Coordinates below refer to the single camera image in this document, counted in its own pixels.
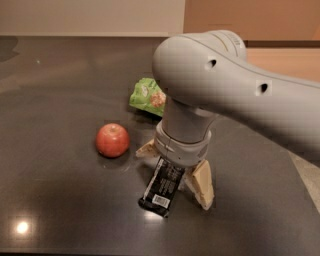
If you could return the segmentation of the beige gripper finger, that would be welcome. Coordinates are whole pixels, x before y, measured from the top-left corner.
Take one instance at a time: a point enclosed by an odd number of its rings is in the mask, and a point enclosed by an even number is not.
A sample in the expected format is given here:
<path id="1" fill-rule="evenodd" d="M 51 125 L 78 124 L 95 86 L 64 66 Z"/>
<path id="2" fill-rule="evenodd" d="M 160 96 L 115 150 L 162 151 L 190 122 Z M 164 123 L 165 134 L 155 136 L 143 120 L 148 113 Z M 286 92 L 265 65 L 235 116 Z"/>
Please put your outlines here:
<path id="1" fill-rule="evenodd" d="M 151 139 L 149 142 L 144 144 L 136 151 L 137 158 L 155 158 L 159 156 L 159 152 L 155 147 L 154 140 Z"/>
<path id="2" fill-rule="evenodd" d="M 208 210 L 215 197 L 209 162 L 203 160 L 196 167 L 188 170 L 184 175 L 184 182 L 201 207 Z"/>

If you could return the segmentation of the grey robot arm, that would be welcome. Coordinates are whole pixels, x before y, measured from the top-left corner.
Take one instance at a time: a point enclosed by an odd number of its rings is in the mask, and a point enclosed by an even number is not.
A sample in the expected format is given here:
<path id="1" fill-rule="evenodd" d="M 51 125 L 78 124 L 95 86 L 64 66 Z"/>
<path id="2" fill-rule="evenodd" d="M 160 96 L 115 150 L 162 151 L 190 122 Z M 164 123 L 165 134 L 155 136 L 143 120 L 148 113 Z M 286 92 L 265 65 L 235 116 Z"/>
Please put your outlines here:
<path id="1" fill-rule="evenodd" d="M 168 38 L 154 52 L 152 72 L 166 96 L 164 114 L 153 140 L 136 154 L 183 170 L 181 182 L 203 209 L 214 200 L 206 155 L 217 115 L 312 164 L 320 161 L 320 85 L 249 64 L 237 34 L 217 30 Z"/>

